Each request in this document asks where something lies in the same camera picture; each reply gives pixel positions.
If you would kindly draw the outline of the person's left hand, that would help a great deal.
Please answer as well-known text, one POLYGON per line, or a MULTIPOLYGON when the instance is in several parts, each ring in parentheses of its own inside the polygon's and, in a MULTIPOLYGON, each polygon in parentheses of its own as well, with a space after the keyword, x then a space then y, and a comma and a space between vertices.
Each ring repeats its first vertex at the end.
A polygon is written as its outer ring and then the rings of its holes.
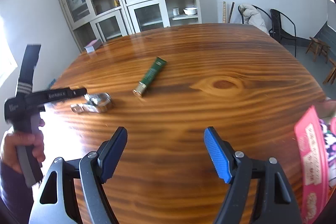
POLYGON ((18 146, 33 146, 33 157, 38 163, 45 161, 44 136, 41 130, 36 134, 14 131, 13 128, 5 132, 1 141, 1 162, 9 166, 15 172, 22 174, 21 166, 17 157, 18 146))

